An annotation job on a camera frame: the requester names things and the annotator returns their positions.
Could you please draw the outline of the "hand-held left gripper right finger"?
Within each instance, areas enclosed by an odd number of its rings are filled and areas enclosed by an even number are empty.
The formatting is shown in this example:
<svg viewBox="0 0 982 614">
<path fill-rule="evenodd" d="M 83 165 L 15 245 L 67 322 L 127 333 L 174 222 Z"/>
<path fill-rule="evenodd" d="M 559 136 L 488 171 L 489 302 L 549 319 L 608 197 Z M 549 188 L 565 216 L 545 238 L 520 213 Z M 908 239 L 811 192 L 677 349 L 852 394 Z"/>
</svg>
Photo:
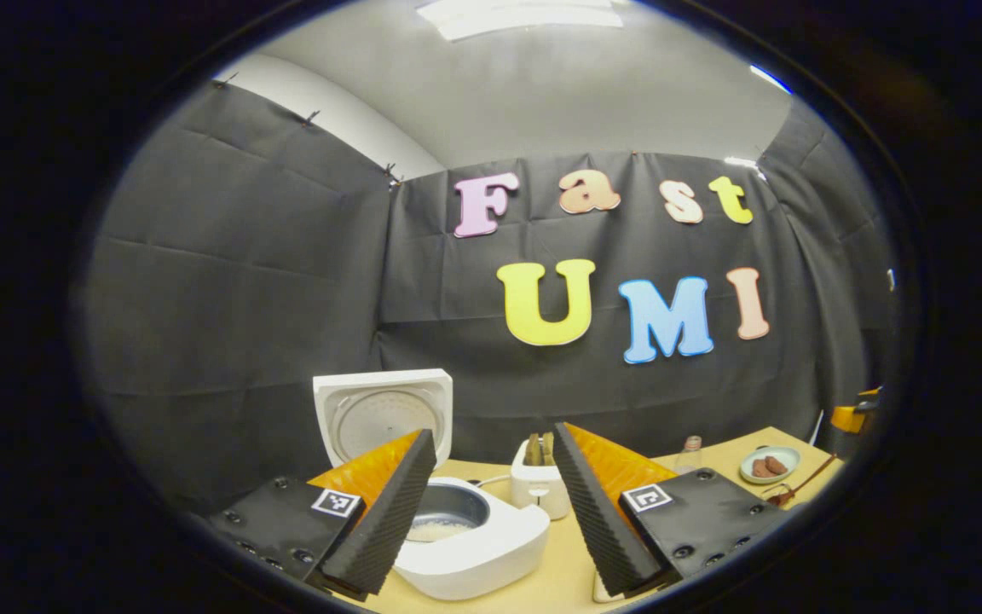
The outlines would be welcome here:
<svg viewBox="0 0 982 614">
<path fill-rule="evenodd" d="M 788 512 L 714 469 L 677 474 L 560 422 L 553 458 L 608 594 L 635 597 L 705 574 L 775 532 Z"/>
</svg>

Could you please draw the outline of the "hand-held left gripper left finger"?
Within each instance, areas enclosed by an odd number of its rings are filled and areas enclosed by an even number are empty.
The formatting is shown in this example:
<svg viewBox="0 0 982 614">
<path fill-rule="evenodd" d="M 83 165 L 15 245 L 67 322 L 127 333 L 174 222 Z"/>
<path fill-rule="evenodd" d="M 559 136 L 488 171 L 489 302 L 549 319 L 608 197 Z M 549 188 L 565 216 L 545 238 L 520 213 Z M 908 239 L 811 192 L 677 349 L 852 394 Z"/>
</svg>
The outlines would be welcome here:
<svg viewBox="0 0 982 614">
<path fill-rule="evenodd" d="M 435 465 L 433 434 L 417 429 L 319 477 L 271 478 L 208 524 L 297 582 L 366 598 L 394 566 Z"/>
</svg>

